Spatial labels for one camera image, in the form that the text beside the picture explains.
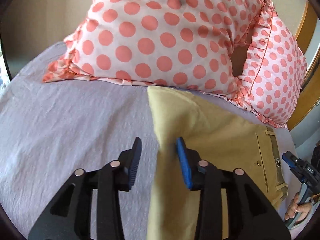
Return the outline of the person's right hand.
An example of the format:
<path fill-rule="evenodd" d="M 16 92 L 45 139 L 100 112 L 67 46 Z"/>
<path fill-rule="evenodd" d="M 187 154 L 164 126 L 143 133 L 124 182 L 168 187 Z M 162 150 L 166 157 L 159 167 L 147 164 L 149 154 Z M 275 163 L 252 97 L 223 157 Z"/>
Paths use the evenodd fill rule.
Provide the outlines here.
<path fill-rule="evenodd" d="M 311 203 L 304 203 L 302 205 L 298 205 L 299 203 L 299 193 L 296 193 L 294 198 L 291 200 L 290 205 L 287 208 L 285 213 L 285 220 L 290 218 L 295 218 L 297 214 L 300 214 L 299 218 L 296 220 L 296 224 L 303 221 L 307 215 L 309 214 L 312 204 Z"/>

